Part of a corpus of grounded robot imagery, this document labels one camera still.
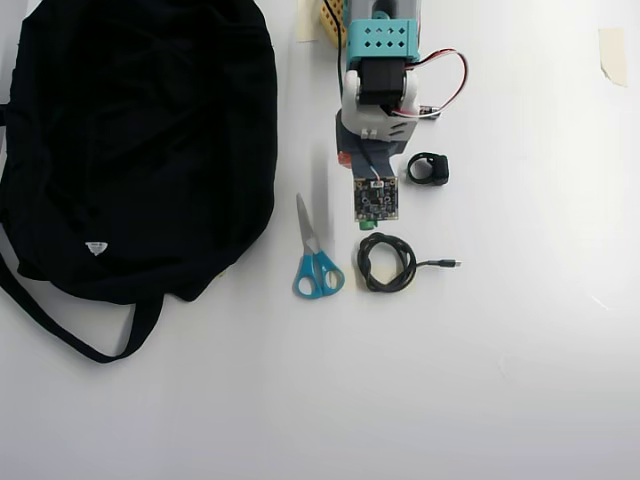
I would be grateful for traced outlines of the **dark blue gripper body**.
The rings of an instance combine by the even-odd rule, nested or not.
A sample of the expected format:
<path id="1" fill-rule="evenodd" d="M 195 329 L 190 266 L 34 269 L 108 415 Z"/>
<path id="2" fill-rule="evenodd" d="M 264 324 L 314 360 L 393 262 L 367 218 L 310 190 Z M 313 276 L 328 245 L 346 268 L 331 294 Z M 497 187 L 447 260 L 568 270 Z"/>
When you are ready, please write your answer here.
<path id="1" fill-rule="evenodd" d="M 391 157 L 402 154 L 405 141 L 384 142 L 361 139 L 347 130 L 341 122 L 336 123 L 337 154 L 340 151 L 352 155 L 352 173 L 354 177 L 395 177 L 391 167 Z"/>

